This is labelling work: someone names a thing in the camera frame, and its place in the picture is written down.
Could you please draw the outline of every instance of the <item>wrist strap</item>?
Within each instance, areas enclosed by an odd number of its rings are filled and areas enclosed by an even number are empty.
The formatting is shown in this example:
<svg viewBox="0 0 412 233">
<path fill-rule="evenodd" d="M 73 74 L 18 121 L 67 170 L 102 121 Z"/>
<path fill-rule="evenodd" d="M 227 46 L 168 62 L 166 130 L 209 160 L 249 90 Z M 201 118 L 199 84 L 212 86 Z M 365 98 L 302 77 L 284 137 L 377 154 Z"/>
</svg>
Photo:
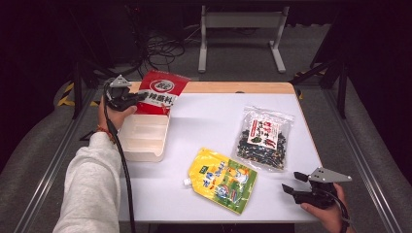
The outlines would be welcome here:
<svg viewBox="0 0 412 233">
<path fill-rule="evenodd" d="M 105 132 L 105 133 L 109 136 L 110 141 L 111 141 L 113 144 L 116 143 L 115 137 L 113 137 L 113 134 L 110 133 L 109 130 L 103 128 L 102 126 L 97 125 L 96 132 Z"/>
</svg>

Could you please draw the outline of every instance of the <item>white sleeve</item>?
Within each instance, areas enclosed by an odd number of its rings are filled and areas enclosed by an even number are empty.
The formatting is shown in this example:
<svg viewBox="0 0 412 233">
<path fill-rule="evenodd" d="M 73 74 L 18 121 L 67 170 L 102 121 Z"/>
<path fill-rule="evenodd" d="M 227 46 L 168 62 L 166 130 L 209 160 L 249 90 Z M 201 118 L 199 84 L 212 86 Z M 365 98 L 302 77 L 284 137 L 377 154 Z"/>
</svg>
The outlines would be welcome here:
<svg viewBox="0 0 412 233">
<path fill-rule="evenodd" d="M 60 219 L 53 232 L 119 232 L 119 152 L 104 132 L 70 162 Z"/>
</svg>

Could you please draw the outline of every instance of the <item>red package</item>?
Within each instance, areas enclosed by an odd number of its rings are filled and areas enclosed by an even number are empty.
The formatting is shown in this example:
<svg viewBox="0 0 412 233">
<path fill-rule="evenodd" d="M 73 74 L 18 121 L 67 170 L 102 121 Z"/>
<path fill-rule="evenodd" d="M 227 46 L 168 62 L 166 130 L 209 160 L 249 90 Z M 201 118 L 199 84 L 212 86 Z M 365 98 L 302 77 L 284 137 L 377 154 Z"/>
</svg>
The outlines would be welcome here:
<svg viewBox="0 0 412 233">
<path fill-rule="evenodd" d="M 137 103 L 136 114 L 168 115 L 175 99 L 182 93 L 189 78 L 152 70 L 143 78 L 138 93 L 147 93 Z"/>
</svg>

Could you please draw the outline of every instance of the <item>yellow package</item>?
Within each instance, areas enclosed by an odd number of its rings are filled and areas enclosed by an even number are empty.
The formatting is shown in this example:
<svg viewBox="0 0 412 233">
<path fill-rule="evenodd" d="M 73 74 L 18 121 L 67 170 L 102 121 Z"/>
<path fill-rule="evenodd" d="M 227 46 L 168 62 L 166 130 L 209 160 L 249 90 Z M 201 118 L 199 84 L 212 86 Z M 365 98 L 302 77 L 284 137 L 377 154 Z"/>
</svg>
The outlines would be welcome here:
<svg viewBox="0 0 412 233">
<path fill-rule="evenodd" d="M 242 214 L 258 173 L 228 157 L 202 148 L 189 168 L 185 185 L 237 214 Z"/>
</svg>

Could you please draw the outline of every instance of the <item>white box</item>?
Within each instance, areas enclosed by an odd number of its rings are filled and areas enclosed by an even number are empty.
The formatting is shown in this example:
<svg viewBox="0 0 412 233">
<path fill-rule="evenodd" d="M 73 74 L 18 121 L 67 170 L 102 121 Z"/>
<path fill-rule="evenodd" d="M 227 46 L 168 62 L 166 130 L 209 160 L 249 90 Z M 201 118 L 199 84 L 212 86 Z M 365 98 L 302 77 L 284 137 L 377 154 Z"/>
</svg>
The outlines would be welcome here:
<svg viewBox="0 0 412 233">
<path fill-rule="evenodd" d="M 169 116 L 128 116 L 119 133 L 125 159 L 140 162 L 161 161 L 168 126 Z"/>
</svg>

